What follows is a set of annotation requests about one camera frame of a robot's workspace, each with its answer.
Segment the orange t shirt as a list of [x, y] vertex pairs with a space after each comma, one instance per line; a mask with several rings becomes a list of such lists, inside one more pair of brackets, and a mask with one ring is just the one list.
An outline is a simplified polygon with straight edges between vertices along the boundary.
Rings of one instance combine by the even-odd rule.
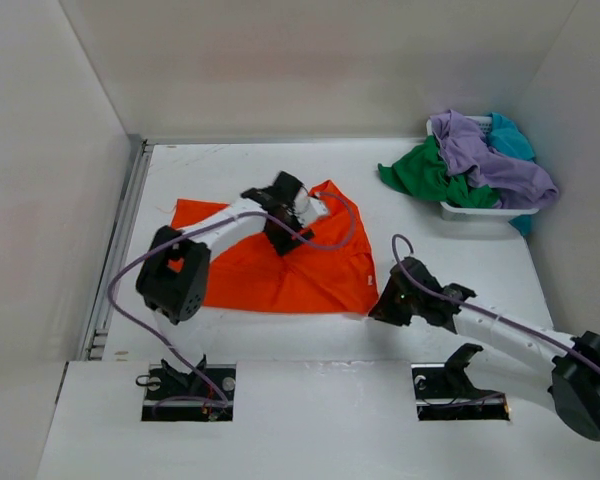
[[210, 264], [203, 305], [275, 314], [366, 315], [378, 299], [372, 248], [358, 206], [326, 180], [314, 186], [329, 209], [316, 221], [313, 241], [280, 256], [258, 233], [227, 250]]

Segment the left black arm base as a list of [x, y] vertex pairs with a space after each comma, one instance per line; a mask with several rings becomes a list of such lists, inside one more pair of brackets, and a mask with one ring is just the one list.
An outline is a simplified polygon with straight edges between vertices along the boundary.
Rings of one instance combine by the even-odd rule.
[[226, 396], [221, 396], [194, 372], [181, 372], [166, 360], [151, 364], [135, 384], [143, 389], [143, 422], [231, 422], [237, 388], [235, 365], [209, 365], [206, 357], [197, 368]]

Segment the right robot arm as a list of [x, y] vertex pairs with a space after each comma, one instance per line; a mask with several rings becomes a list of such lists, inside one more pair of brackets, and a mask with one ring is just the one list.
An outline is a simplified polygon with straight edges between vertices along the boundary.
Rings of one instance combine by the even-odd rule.
[[600, 335], [581, 336], [508, 319], [474, 304], [473, 290], [441, 285], [426, 266], [406, 257], [369, 315], [390, 325], [415, 317], [464, 338], [444, 362], [417, 367], [416, 399], [443, 419], [465, 417], [518, 396], [540, 405], [580, 436], [600, 441]]

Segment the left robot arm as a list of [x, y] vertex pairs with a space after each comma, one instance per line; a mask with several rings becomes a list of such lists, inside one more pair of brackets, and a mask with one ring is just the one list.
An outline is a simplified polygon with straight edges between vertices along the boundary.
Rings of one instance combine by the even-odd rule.
[[309, 223], [324, 209], [314, 210], [305, 193], [299, 179], [282, 171], [271, 185], [244, 191], [238, 200], [190, 227], [158, 229], [152, 248], [198, 229], [202, 233], [180, 239], [143, 262], [136, 291], [157, 325], [163, 329], [189, 321], [207, 294], [212, 261], [236, 245], [244, 246], [248, 238], [263, 234], [265, 245], [279, 257], [301, 245], [294, 233], [312, 239]]

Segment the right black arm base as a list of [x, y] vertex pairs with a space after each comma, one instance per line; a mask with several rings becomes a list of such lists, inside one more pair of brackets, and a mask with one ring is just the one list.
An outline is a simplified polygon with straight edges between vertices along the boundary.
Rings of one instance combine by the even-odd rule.
[[412, 384], [419, 421], [509, 421], [506, 396], [476, 388], [466, 373], [472, 358], [483, 351], [464, 344], [444, 363], [414, 363]]

